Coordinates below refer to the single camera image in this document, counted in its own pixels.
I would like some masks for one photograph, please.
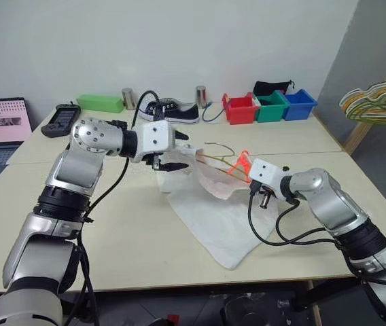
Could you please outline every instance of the metal cylinder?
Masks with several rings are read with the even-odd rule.
[[[136,109],[136,101],[134,99],[133,90],[131,88],[122,89],[122,97],[124,98],[124,106],[127,110]]]
[[[196,105],[203,109],[207,106],[207,94],[205,93],[205,86],[196,87]]]

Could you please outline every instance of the white wall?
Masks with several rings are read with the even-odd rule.
[[[357,0],[0,0],[0,97],[40,122],[83,93],[218,101],[258,79],[317,97]]]

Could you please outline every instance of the storage bin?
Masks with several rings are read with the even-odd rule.
[[[258,104],[255,103],[251,92],[247,93],[245,97],[232,98],[225,93],[222,97],[222,104],[225,108],[226,119],[230,124],[251,124],[255,120]]]
[[[283,119],[287,121],[308,119],[313,107],[317,105],[317,101],[304,89],[295,94],[286,94],[284,96],[289,102],[289,107],[283,114]]]
[[[282,92],[278,90],[269,96],[257,96],[256,99],[261,104],[256,113],[256,121],[258,122],[281,121],[284,111],[290,105]]]

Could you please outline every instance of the remote controller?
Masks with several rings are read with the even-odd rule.
[[[71,132],[73,123],[77,121],[80,112],[80,106],[72,102],[71,104],[57,105],[56,113],[50,122],[41,127],[42,134],[50,138],[68,135]]]

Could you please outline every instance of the laptop screen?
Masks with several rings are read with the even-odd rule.
[[[0,143],[25,141],[31,134],[24,99],[0,99]]]

